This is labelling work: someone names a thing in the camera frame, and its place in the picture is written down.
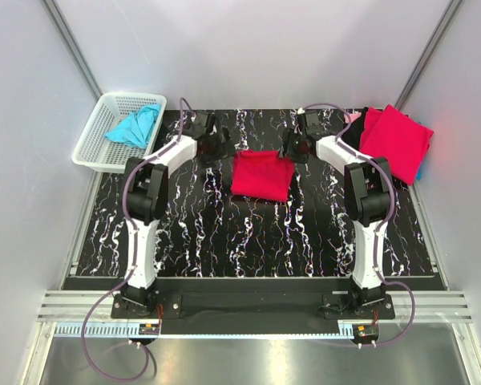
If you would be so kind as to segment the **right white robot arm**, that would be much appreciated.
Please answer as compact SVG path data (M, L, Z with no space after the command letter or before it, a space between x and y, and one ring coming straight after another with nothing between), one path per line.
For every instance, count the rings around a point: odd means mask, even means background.
M279 157L304 164L315 156L344 177L344 206L354 224L355 259L347 298L338 312L349 310L365 318L382 304L386 284L382 274L384 238L395 206L388 160L371 158L325 130L314 111L300 108L297 126L282 136Z

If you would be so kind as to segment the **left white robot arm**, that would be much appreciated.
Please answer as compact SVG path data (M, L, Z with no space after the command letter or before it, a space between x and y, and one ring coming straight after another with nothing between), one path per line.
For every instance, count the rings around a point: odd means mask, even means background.
M127 161L121 205L127 224L128 260L120 293L139 317L149 317L160 308L152 259L156 230L168 207L171 174L195 158L210 165L234 153L228 129L220 126L216 115L198 111L159 151Z

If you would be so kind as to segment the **red polo shirt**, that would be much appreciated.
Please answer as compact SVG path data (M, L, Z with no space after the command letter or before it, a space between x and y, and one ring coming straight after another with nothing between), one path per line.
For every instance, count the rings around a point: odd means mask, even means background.
M286 202L294 163L278 151L244 150L233 157L231 192L236 196Z

